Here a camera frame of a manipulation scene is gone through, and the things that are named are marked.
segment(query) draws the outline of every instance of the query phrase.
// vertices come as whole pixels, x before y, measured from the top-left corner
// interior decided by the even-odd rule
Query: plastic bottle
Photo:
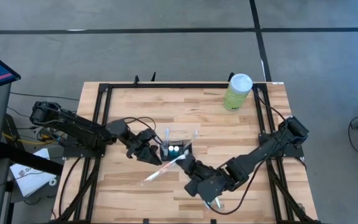
[[[229,83],[223,99],[223,106],[229,111],[238,110],[252,89],[252,79],[246,74],[235,74]]]

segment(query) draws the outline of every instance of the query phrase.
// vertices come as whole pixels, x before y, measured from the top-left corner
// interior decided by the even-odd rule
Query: white lid
[[[230,80],[230,85],[233,90],[248,92],[252,88],[252,79],[246,74],[235,74]]]

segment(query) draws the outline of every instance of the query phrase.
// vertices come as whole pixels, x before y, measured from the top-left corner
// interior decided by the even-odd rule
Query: wooden tabletop
[[[92,120],[98,82],[86,82],[78,106],[78,115]],[[281,83],[267,83],[270,104],[285,117],[291,115],[287,93]],[[170,140],[190,139],[198,129],[198,139],[193,143],[195,157],[204,164],[217,167],[232,157],[247,154],[259,146],[257,135],[259,124],[253,93],[250,92],[239,111],[227,111],[222,105],[226,89],[169,89],[169,88],[125,88],[113,89],[108,122],[133,116],[150,116],[157,123],[156,132],[164,138],[165,129],[170,129]],[[281,122],[273,112],[275,125]],[[269,130],[265,117],[266,130]],[[134,133],[145,129],[140,123],[129,125]],[[242,207],[231,215],[218,215],[208,210],[199,196],[191,197],[183,189],[189,178],[175,167],[147,185],[141,180],[159,170],[136,159],[128,159],[127,149],[120,142],[106,148],[101,160],[96,197],[94,201],[93,223],[142,223],[149,218],[151,223],[275,223],[272,197],[266,166],[258,171]],[[75,158],[65,162],[62,180],[67,176]],[[68,179],[63,196],[63,210],[78,192],[81,172],[81,159]],[[297,160],[284,159],[288,188],[294,199],[305,207],[306,213],[317,219],[305,168]],[[60,191],[53,211],[57,214]],[[223,212],[237,206],[247,184],[235,192],[224,192],[219,197]],[[284,203],[279,194],[283,218]],[[88,194],[85,195],[81,217],[85,217]]]

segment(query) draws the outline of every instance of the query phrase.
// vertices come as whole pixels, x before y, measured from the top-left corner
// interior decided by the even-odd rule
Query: gray floor
[[[256,2],[262,27],[358,27],[358,0]],[[240,0],[0,0],[0,30],[253,25]],[[358,223],[358,154],[347,139],[358,116],[358,32],[263,37],[272,80],[285,82],[293,114],[311,131],[304,150],[319,219]],[[0,59],[22,75],[13,91],[73,98],[84,81],[149,80],[154,71],[160,81],[218,81],[230,72],[264,80],[253,33],[0,35]],[[12,95],[9,106],[30,114],[35,100]],[[352,137],[358,147],[358,131]],[[46,222],[53,200],[18,203],[14,223]]]

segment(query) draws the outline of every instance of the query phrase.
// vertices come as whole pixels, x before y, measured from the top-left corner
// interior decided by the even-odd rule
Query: green cylindrical container
[[[246,74],[235,74],[229,83],[223,99],[223,106],[229,111],[238,110],[252,89],[252,79]]]

